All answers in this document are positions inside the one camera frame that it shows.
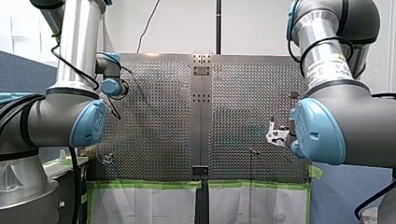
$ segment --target power cord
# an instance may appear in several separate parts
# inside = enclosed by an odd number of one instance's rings
[[[116,117],[117,119],[121,119],[121,115],[120,115],[119,111],[117,111],[116,107],[114,106],[114,104],[113,104],[113,102],[111,101],[111,99],[110,99],[109,96],[107,96],[107,99],[108,99],[108,101],[110,102],[111,107],[113,107],[113,108],[111,109],[111,114],[114,115],[114,117]]]
[[[298,58],[293,54],[293,52],[291,51],[291,37],[292,37],[292,31],[293,31],[293,29],[294,29],[294,19],[295,19],[295,14],[296,14],[295,12],[296,12],[296,9],[297,9],[299,3],[301,3],[302,1],[303,1],[303,0],[296,0],[296,1],[295,1],[295,4],[294,4],[293,9],[292,9],[292,12],[291,12],[291,17],[290,17],[291,26],[290,26],[290,28],[289,28],[289,30],[288,30],[288,32],[289,32],[289,33],[288,33],[288,36],[290,37],[290,38],[288,39],[288,51],[289,51],[289,55],[290,55],[290,57],[291,57],[295,62],[297,62],[297,63],[300,64],[300,72],[301,72],[302,76],[305,77],[305,74],[304,74],[304,60],[305,60],[305,58],[306,58],[306,55],[309,53],[309,51],[310,51],[311,49],[313,49],[314,47],[316,47],[317,45],[319,45],[319,44],[321,44],[321,43],[323,43],[323,42],[325,42],[325,41],[338,40],[340,43],[343,43],[343,44],[348,45],[349,48],[350,48],[350,53],[349,53],[349,56],[348,56],[348,58],[347,58],[346,60],[349,61],[349,60],[352,58],[353,54],[354,54],[354,49],[355,49],[355,48],[354,48],[352,42],[350,42],[348,39],[346,39],[346,38],[344,38],[344,37],[341,37],[341,36],[332,36],[332,37],[328,37],[328,38],[323,38],[323,39],[320,39],[320,40],[318,40],[318,41],[312,43],[310,46],[308,46],[308,48],[306,48],[306,50],[304,51],[304,53],[303,53],[302,56],[301,56],[301,59],[298,59]]]
[[[355,217],[358,220],[361,220],[361,209],[363,209],[364,207],[366,207],[367,205],[369,205],[370,203],[372,203],[373,201],[377,200],[378,198],[380,198],[382,195],[390,192],[391,190],[393,190],[396,187],[396,181],[389,184],[386,188],[381,189],[377,194],[373,195],[372,197],[370,197],[369,199],[367,199],[366,201],[364,201],[363,203],[361,203],[358,207],[356,207],[355,209]]]
[[[294,6],[293,6],[293,10],[292,10],[292,12],[291,12],[291,26],[290,26],[290,29],[289,29],[289,36],[290,36],[290,39],[288,40],[288,51],[289,51],[289,55],[290,55],[290,57],[295,61],[295,62],[297,62],[297,63],[299,63],[300,62],[300,60],[293,54],[293,52],[291,51],[291,36],[292,36],[292,31],[293,31],[293,28],[294,28],[294,19],[295,19],[295,11],[296,11],[296,9],[297,9],[297,6],[298,6],[298,4],[300,3],[300,1],[302,1],[302,0],[296,0],[296,2],[295,2],[295,4],[294,4]]]
[[[26,95],[23,96],[11,103],[8,103],[6,106],[4,106],[0,110],[0,118],[4,118],[9,112],[11,112],[13,109],[21,105],[21,108],[14,110],[8,117],[6,117],[2,122],[0,122],[0,136],[3,133],[3,130],[7,127],[9,122],[15,118],[24,108],[31,106],[37,101],[43,100],[46,97],[43,95],[38,95],[38,94],[31,94],[31,95]]]
[[[73,216],[72,216],[72,224],[78,223],[78,210],[81,200],[81,174],[79,173],[78,169],[78,158],[76,151],[73,147],[69,147],[70,157],[72,159],[73,165],[73,173],[75,179],[75,198],[74,198],[74,209],[73,209]]]
[[[373,94],[372,96],[373,96],[373,98],[381,98],[381,97],[396,98],[396,93],[395,92],[384,92],[384,93]]]
[[[155,11],[157,10],[158,4],[160,4],[160,1],[161,1],[161,0],[158,0],[158,1],[157,1],[157,3],[155,4],[154,9],[153,9],[152,12],[151,12],[151,15],[150,15],[149,18],[148,18],[148,23],[146,24],[146,28],[145,28],[145,30],[143,31],[143,34],[140,36],[140,39],[139,39],[139,46],[137,47],[136,53],[139,53],[139,51],[140,51],[140,47],[141,47],[141,45],[142,45],[143,36],[146,34],[146,31],[147,31],[148,28],[149,28],[149,23],[151,22],[152,16],[154,16],[154,13],[155,13]]]
[[[68,62],[65,58],[63,58],[61,55],[59,55],[57,52],[55,52],[55,50],[57,48],[60,47],[60,43],[58,42],[58,44],[53,47],[50,51],[52,52],[52,54],[59,59],[60,61],[62,61],[63,63],[65,63],[67,66],[71,67],[77,74],[79,74],[82,77],[87,78],[89,81],[93,82],[95,84],[95,87],[93,87],[93,90],[96,91],[97,89],[99,89],[99,83],[90,75],[82,72],[81,70],[79,70],[78,68],[76,68],[73,64],[71,64],[70,62]]]
[[[352,56],[354,54],[354,47],[353,47],[352,42],[350,42],[348,39],[346,39],[344,37],[341,37],[341,36],[332,36],[332,37],[327,37],[327,38],[320,39],[318,41],[315,41],[311,45],[309,45],[308,48],[306,48],[306,50],[304,51],[303,55],[301,56],[301,59],[300,59],[300,71],[301,71],[301,74],[302,74],[303,77],[305,77],[305,74],[304,74],[304,60],[306,58],[306,55],[308,55],[309,51],[311,49],[313,49],[314,47],[316,47],[317,45],[319,45],[319,44],[321,44],[321,43],[323,43],[325,41],[330,41],[330,40],[338,40],[340,43],[347,44],[349,46],[350,53],[349,53],[349,56],[347,57],[346,60],[349,61],[352,58]]]

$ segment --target perforated metal panel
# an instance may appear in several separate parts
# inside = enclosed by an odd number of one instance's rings
[[[130,92],[114,101],[121,120],[107,116],[98,157],[114,154],[114,164],[92,162],[94,179],[191,179],[191,56],[121,55]]]
[[[115,160],[92,161],[91,178],[190,180],[192,166],[208,162],[210,179],[307,181],[303,161],[265,140],[272,115],[289,126],[290,93],[304,94],[292,60],[212,56],[210,74],[198,77],[192,55],[121,58],[135,79],[122,74],[131,86],[114,102],[122,120],[107,117],[98,148],[99,158]]]
[[[277,127],[289,126],[296,103],[290,93],[304,95],[298,64],[286,57],[214,56],[212,69],[210,178],[305,181],[304,162],[265,139],[271,116]]]

